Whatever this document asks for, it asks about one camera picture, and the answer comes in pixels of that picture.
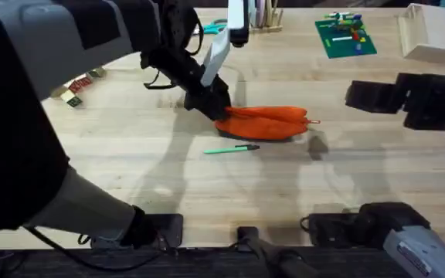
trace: light wood tabletop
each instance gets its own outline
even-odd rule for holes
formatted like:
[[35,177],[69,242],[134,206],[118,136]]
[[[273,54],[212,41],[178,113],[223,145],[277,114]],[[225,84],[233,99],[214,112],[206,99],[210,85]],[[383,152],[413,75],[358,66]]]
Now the light wood tabletop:
[[[148,213],[183,214],[184,246],[229,245],[241,225],[258,227],[274,243],[308,245],[301,217],[380,201],[413,205],[445,241],[445,132],[411,131],[403,127],[404,114],[369,114],[344,101],[352,80],[445,74],[445,64],[401,57],[395,16],[402,9],[351,10],[362,13],[377,55],[329,59],[314,21],[334,9],[286,9],[282,32],[252,35],[230,51],[220,71],[235,106],[294,105],[322,121],[290,143],[203,154],[241,141],[220,137],[198,111],[179,108],[179,88],[146,90],[143,82],[155,71],[141,70],[138,54],[106,65],[107,77],[80,94],[82,107],[58,100],[43,105],[71,165]],[[225,9],[198,12],[202,23],[226,17]],[[199,61],[211,40],[206,36]],[[74,234],[42,230],[77,247]],[[2,231],[1,248],[46,246],[26,231]]]

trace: white wooden box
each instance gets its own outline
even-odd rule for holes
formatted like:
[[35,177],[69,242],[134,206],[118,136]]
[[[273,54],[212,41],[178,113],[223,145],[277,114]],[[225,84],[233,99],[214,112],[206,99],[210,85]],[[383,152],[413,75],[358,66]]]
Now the white wooden box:
[[398,24],[404,58],[445,61],[445,8],[410,4]]

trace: pen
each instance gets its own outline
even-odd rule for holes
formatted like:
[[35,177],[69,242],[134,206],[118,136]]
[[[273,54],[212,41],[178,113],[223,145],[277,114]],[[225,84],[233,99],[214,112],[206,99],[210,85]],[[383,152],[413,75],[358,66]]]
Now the pen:
[[246,145],[239,145],[235,147],[228,147],[223,149],[215,149],[215,150],[206,150],[204,151],[204,154],[222,154],[226,152],[235,152],[235,151],[253,151],[260,149],[260,146],[252,145],[252,144],[246,144]]

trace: scissors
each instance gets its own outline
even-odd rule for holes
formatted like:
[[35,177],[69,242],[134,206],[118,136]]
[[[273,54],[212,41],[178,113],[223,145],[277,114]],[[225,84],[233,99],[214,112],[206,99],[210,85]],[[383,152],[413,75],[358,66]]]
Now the scissors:
[[[213,22],[210,22],[208,25],[204,25],[204,34],[213,34],[217,35],[219,32],[223,31],[226,25],[228,24],[228,19],[216,19]],[[193,31],[193,35],[198,35],[200,30],[198,28]]]

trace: green game board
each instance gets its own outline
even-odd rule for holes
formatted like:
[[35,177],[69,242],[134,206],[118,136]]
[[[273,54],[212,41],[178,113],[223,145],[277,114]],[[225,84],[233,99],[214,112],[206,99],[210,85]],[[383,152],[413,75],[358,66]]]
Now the green game board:
[[[367,34],[364,29],[365,34],[359,35],[360,37],[365,37],[365,42],[359,42],[353,39],[333,42],[332,38],[351,36],[351,33],[349,31],[338,31],[335,27],[319,27],[320,25],[327,25],[332,22],[334,22],[334,19],[315,22],[315,27],[317,27],[318,33],[321,35],[322,43],[324,44],[325,51],[328,53],[329,58],[377,54],[377,50],[375,50],[372,39],[370,39],[369,34]],[[357,54],[355,51],[357,43],[362,44],[361,54]]]

